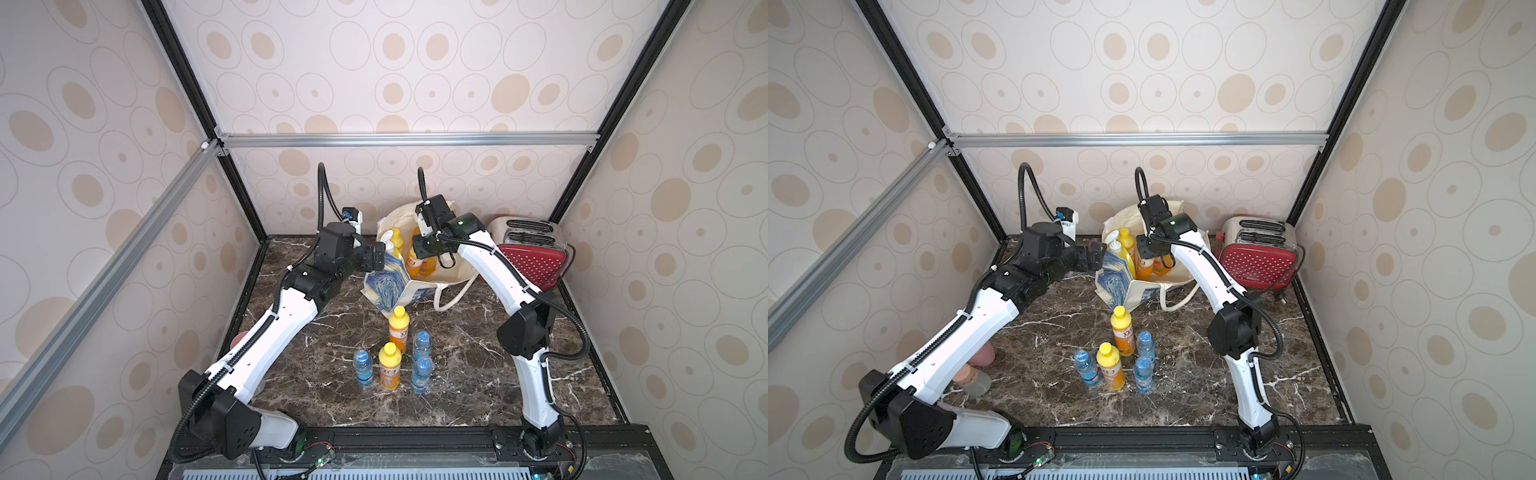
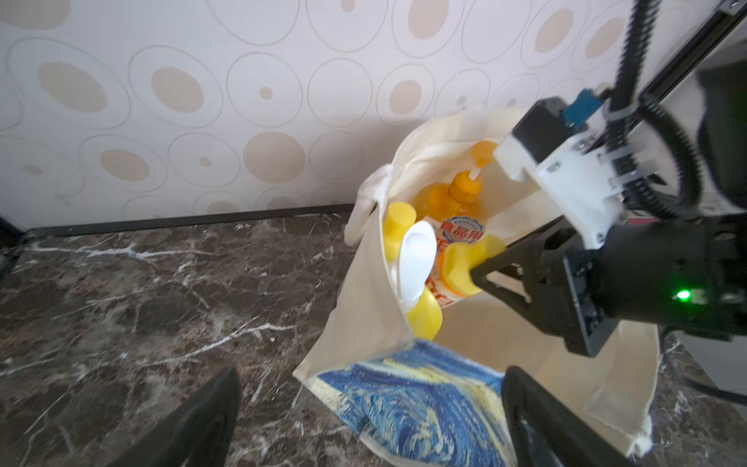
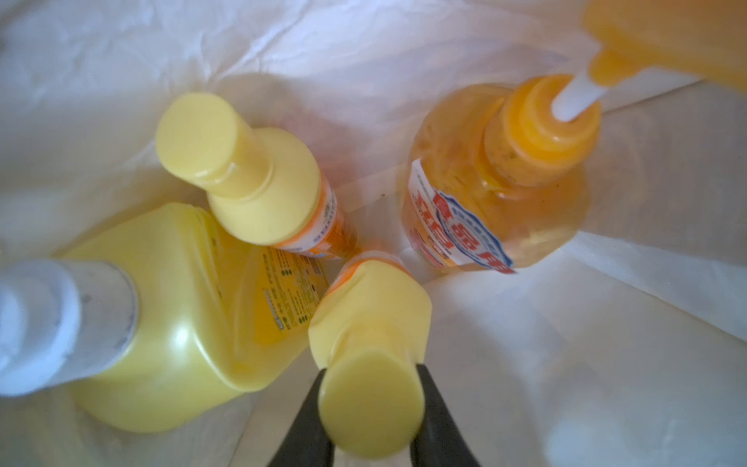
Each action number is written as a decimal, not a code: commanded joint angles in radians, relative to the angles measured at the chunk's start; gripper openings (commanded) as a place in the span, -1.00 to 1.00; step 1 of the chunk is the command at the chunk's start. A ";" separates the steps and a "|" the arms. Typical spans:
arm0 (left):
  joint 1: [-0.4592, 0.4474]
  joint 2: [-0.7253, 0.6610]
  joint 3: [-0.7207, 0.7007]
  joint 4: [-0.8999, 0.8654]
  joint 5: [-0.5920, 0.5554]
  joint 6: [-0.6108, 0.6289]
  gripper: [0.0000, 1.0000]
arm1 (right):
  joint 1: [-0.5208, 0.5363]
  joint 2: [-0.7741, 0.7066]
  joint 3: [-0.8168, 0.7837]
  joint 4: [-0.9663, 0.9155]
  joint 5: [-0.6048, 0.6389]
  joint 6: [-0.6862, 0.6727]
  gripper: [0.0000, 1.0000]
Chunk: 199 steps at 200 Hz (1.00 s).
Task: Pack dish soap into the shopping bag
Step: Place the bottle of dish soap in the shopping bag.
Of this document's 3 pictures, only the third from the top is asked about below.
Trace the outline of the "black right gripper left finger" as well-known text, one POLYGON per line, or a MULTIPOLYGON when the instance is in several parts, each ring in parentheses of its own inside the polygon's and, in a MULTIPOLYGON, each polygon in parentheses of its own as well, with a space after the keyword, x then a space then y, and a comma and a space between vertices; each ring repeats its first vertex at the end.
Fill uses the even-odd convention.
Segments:
POLYGON ((327 435, 319 414, 318 399, 326 371, 314 380, 283 442, 268 467, 331 467, 335 445, 327 435))

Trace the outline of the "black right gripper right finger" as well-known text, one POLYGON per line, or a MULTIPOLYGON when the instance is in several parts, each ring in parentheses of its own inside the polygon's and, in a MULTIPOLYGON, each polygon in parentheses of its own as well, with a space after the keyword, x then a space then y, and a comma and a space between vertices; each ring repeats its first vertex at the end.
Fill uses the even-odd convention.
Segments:
POLYGON ((410 443, 415 467, 480 467, 454 422, 433 377, 423 364, 416 366, 424 391, 423 422, 410 443))

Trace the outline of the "yellow cap juice bottle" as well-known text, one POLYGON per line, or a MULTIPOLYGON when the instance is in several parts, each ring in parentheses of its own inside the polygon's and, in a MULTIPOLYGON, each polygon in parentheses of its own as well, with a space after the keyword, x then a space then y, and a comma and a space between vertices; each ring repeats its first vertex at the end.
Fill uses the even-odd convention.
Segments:
POLYGON ((156 152, 175 177, 206 192, 240 241, 314 258, 353 255, 358 238, 311 151, 281 128, 251 128, 225 99, 187 93, 165 111, 156 152))
POLYGON ((351 258, 309 325, 309 347, 323 371, 322 425, 342 451, 389 457, 416 437, 425 413, 418 365, 425 359, 433 305, 393 254, 351 258))

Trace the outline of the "yellow dish soap pump bottle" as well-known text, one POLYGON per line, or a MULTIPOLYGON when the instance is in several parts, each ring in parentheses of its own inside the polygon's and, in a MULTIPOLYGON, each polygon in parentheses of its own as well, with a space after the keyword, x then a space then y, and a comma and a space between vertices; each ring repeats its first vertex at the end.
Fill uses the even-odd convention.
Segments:
POLYGON ((169 430, 273 383, 327 286, 318 261, 166 204, 2 270, 1 393, 65 385, 111 426, 169 430))

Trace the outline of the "orange dish soap pump bottle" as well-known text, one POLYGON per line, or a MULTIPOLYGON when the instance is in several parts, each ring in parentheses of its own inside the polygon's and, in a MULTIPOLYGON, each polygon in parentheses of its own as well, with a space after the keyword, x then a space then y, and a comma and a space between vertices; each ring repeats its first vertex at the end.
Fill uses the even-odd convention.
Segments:
POLYGON ((583 24, 600 49, 578 74, 472 85, 424 119, 402 221, 430 267, 514 274, 570 241, 589 209, 601 99, 641 71, 746 87, 742 1, 591 1, 583 24))

